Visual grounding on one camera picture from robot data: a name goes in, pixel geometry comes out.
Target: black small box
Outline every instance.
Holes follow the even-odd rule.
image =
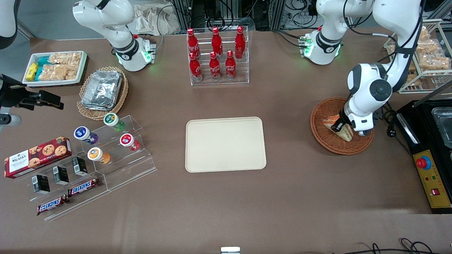
[[[67,176],[67,170],[60,166],[53,167],[53,179],[55,183],[66,185],[69,183],[69,177]]]
[[[31,178],[33,184],[33,191],[35,193],[46,194],[50,192],[49,180],[47,176],[35,175]]]
[[[87,175],[88,170],[86,169],[85,160],[80,157],[72,158],[72,166],[74,166],[74,173],[77,175]]]

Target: small plastic bottle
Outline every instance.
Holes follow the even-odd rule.
[[[243,27],[237,27],[237,35],[235,37],[235,57],[237,59],[243,58],[245,52],[245,36],[243,35]]]
[[[126,124],[119,119],[115,113],[108,113],[104,116],[104,123],[106,126],[112,127],[115,131],[121,132],[126,128]]]
[[[220,30],[218,29],[218,27],[213,27],[212,33],[213,33],[212,50],[217,55],[217,59],[222,59],[223,58],[223,41],[221,40],[221,37],[220,37]]]
[[[136,151],[140,148],[140,142],[129,133],[122,135],[119,139],[119,143],[132,151]]]
[[[199,62],[196,60],[195,54],[190,53],[189,57],[190,57],[190,71],[192,73],[192,80],[196,81],[196,82],[202,81],[201,66],[199,65]]]
[[[188,34],[188,48],[190,50],[190,53],[195,54],[196,59],[201,59],[201,52],[199,50],[199,44],[198,39],[196,39],[195,33],[193,32],[193,29],[189,28],[187,29]]]
[[[235,70],[235,59],[234,59],[234,53],[232,51],[227,52],[227,59],[226,59],[226,78],[229,80],[233,80],[236,77],[236,70]]]
[[[220,62],[216,58],[215,52],[210,52],[210,75],[212,79],[218,81],[221,79]]]
[[[88,151],[88,158],[92,161],[98,161],[101,164],[110,162],[110,154],[105,153],[98,147],[93,147]]]
[[[74,131],[74,137],[80,141],[85,141],[90,145],[94,145],[99,139],[96,133],[91,132],[85,126],[80,126],[76,128]]]

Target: acrylic bottle rack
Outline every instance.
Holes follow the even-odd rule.
[[[202,73],[202,81],[193,81],[192,74],[190,72],[190,68],[188,68],[188,74],[190,77],[190,82],[192,85],[221,85],[221,84],[239,84],[239,83],[249,83],[250,82],[250,47],[249,47],[249,33],[248,27],[244,26],[243,35],[245,36],[245,51],[243,52],[243,58],[234,59],[236,64],[236,73],[237,76],[233,80],[229,80],[226,78],[226,53],[229,50],[235,52],[235,37],[237,35],[237,26],[230,26],[223,28],[220,31],[220,37],[223,41],[223,58],[219,59],[220,62],[220,72],[221,79],[215,81],[212,79],[210,75],[210,52],[212,52],[212,32],[209,28],[194,28],[195,36],[198,39],[199,50],[201,52],[201,59],[198,60],[201,66]],[[188,63],[190,63],[190,58],[188,57],[188,53],[190,53],[190,49],[187,44],[187,59]]]
[[[28,189],[26,193],[29,194],[30,201],[35,207],[57,199],[63,194],[67,195],[68,189],[79,186],[80,184],[88,182],[93,178],[98,177],[100,179],[100,182],[102,183],[101,185],[78,193],[69,198],[69,203],[40,214],[39,216],[44,218],[45,221],[55,220],[70,211],[84,206],[103,195],[117,190],[122,186],[125,186],[126,184],[129,184],[157,170],[154,165],[154,161],[152,160],[151,153],[145,148],[143,139],[138,132],[138,130],[142,129],[142,126],[130,115],[121,118],[121,120],[126,125],[122,132],[116,132],[112,127],[108,126],[91,130],[93,133],[98,135],[98,141],[94,145],[89,145],[88,143],[82,141],[81,147],[74,147],[75,145],[79,145],[75,144],[79,141],[75,138],[70,138],[71,146],[74,147],[70,157],[15,179],[17,183],[26,185],[26,188]],[[119,138],[124,133],[132,134],[135,140],[140,142],[138,150],[131,151],[130,149],[119,144]],[[110,154],[111,159],[108,164],[102,165],[99,162],[93,162],[88,159],[88,150],[95,146],[100,147],[102,151]],[[88,175],[79,176],[74,174],[72,158],[76,156],[85,160]],[[60,185],[54,182],[52,172],[54,166],[66,168],[70,181],[69,184]],[[48,177],[51,190],[49,193],[34,193],[31,178],[35,175],[45,175]]]

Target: red button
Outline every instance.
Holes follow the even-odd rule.
[[[422,169],[427,167],[427,160],[424,158],[419,158],[416,160],[416,165]]]

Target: control panel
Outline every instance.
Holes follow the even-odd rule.
[[[413,155],[431,208],[452,207],[430,150]]]

